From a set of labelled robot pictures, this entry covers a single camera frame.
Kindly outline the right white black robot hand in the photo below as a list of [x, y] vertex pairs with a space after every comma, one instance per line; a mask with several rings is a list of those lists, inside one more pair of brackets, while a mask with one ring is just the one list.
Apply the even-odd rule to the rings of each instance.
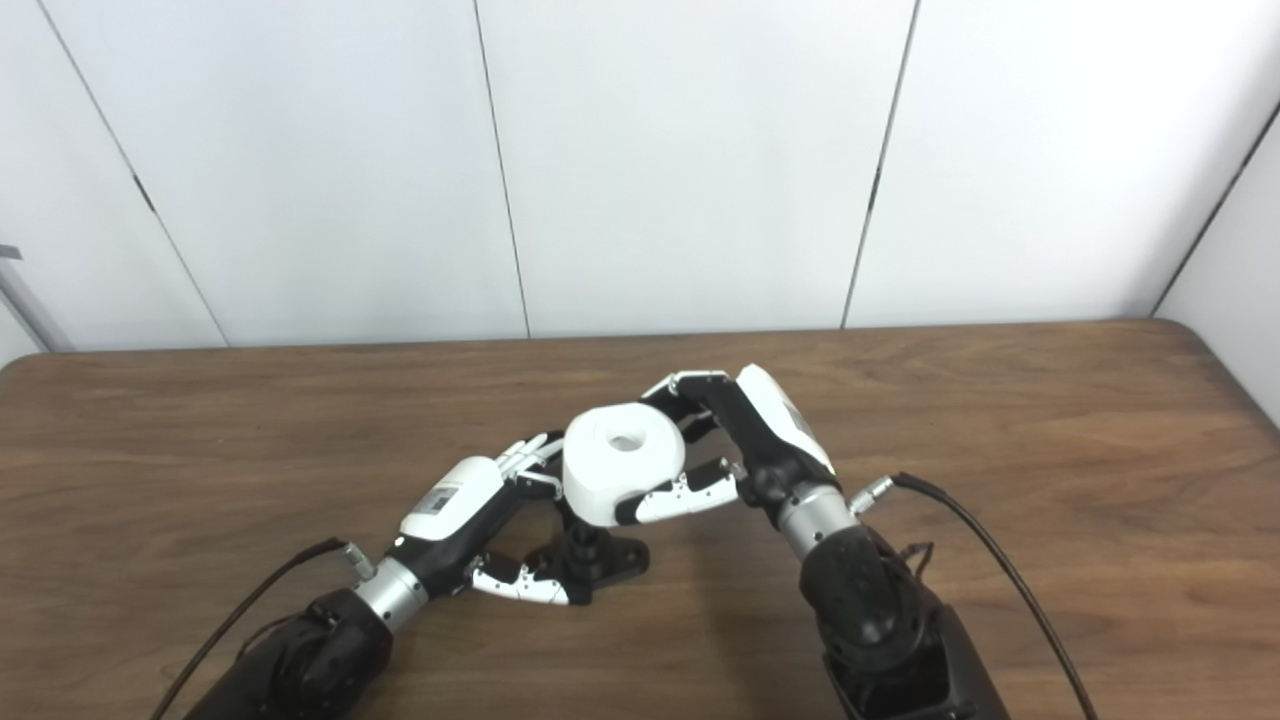
[[677, 428], [680, 450], [722, 430], [740, 454], [695, 468], [682, 461], [657, 484], [620, 501], [614, 519], [622, 527], [648, 524], [741, 500], [777, 523], [785, 505], [800, 501], [804, 486], [836, 486], [829, 455], [774, 377], [763, 366], [727, 372], [676, 372], [655, 383], [640, 404], [655, 409]]

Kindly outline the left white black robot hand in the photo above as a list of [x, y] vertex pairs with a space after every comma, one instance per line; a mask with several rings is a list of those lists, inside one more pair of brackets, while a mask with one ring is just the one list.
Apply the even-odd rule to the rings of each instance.
[[428, 600], [476, 589], [566, 605], [559, 582], [538, 580], [529, 565], [488, 548], [521, 509], [563, 497], [561, 479], [550, 469], [563, 446], [563, 432], [553, 430], [517, 441], [495, 457], [460, 461], [401, 521], [389, 557], [413, 575]]

